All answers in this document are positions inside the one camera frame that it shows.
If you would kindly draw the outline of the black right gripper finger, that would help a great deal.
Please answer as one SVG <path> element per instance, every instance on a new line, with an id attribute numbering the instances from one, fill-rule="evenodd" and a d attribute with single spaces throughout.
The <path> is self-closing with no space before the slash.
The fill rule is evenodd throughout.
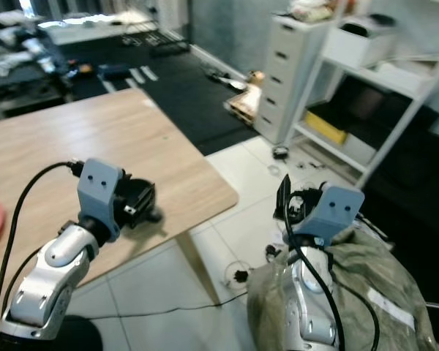
<path id="1" fill-rule="evenodd" d="M 288 220 L 288 206 L 290 203 L 290 175 L 286 174 L 277 187 L 276 191 L 276 220 L 277 221 L 287 221 Z"/>

